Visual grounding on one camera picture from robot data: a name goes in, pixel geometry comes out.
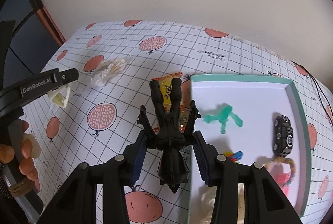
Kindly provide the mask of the person's left hand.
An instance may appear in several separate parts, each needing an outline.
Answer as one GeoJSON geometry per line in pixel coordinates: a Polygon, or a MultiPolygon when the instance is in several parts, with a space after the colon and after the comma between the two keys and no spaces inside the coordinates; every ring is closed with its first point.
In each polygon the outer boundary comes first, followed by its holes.
{"type": "MultiPolygon", "coordinates": [[[[38,171],[34,165],[33,159],[36,158],[34,153],[36,150],[33,148],[38,142],[32,134],[26,134],[29,124],[25,120],[17,119],[9,126],[9,133],[13,134],[15,138],[22,138],[17,142],[20,146],[19,151],[22,154],[19,160],[19,172],[24,175],[28,180],[34,183],[34,188],[37,192],[40,191],[40,185],[38,180],[38,171]]],[[[15,148],[13,146],[1,144],[1,197],[8,200],[13,200],[13,196],[8,189],[8,184],[3,176],[3,168],[5,164],[8,164],[15,157],[15,148]]]]}

